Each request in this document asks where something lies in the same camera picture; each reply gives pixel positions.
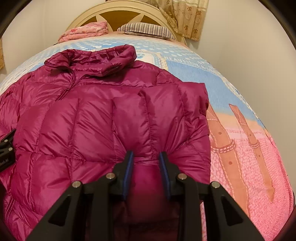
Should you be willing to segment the striped pillow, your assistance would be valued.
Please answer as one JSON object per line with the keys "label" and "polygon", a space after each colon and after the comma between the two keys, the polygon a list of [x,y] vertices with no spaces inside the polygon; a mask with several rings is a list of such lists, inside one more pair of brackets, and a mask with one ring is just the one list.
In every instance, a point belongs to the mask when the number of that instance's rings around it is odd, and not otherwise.
{"label": "striped pillow", "polygon": [[167,28],[149,23],[127,23],[117,29],[118,32],[133,32],[144,35],[157,36],[164,39],[175,40],[173,33]]}

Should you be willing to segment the pink and blue bedspread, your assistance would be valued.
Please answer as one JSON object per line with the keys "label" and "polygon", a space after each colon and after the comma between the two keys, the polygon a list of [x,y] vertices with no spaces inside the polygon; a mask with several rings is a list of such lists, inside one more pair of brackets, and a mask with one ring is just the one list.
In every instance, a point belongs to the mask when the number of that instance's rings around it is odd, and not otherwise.
{"label": "pink and blue bedspread", "polygon": [[[36,54],[7,76],[1,95],[25,74],[65,50],[97,52],[122,45],[135,48],[137,60],[166,70],[182,82],[203,83],[210,140],[210,182],[228,191],[265,240],[273,240],[294,208],[293,190],[276,144],[263,123],[211,64],[188,48],[165,40],[125,35],[93,37],[56,44]],[[17,240],[2,219],[3,239]]]}

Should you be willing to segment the folded pink floral blanket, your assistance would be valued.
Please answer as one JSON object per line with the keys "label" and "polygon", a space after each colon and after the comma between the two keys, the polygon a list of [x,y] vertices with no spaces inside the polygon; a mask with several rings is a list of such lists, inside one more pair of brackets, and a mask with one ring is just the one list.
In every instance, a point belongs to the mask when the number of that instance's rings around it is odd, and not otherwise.
{"label": "folded pink floral blanket", "polygon": [[77,39],[97,37],[108,34],[109,30],[106,21],[92,22],[86,25],[75,27],[64,32],[58,39],[58,43],[68,42]]}

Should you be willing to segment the beige patterned window curtain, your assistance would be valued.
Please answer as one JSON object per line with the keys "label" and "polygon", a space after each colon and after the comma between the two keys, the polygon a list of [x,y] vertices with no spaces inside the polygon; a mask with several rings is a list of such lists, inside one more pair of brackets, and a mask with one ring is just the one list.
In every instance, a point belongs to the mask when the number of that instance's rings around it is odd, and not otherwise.
{"label": "beige patterned window curtain", "polygon": [[146,1],[158,8],[179,35],[199,41],[208,7],[208,0]]}

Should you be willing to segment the magenta quilted puffer jacket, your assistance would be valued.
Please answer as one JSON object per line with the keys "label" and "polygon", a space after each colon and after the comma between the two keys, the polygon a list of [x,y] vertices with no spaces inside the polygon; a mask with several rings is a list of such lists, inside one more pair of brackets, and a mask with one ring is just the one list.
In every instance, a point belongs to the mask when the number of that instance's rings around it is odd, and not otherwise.
{"label": "magenta quilted puffer jacket", "polygon": [[122,45],[65,50],[1,95],[1,136],[14,131],[15,163],[1,172],[2,219],[25,240],[73,181],[96,181],[134,153],[115,240],[176,240],[178,206],[168,202],[159,154],[198,182],[210,181],[203,83],[182,82]]}

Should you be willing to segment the cream arched wooden headboard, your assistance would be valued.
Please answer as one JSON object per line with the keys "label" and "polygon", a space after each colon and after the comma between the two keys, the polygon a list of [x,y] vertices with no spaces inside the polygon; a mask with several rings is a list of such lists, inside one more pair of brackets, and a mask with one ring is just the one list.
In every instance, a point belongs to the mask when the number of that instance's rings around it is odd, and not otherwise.
{"label": "cream arched wooden headboard", "polygon": [[171,31],[176,41],[187,44],[185,38],[173,30],[158,8],[141,1],[106,1],[98,4],[75,18],[67,29],[99,21],[106,21],[110,32],[127,23],[143,22],[163,26]]}

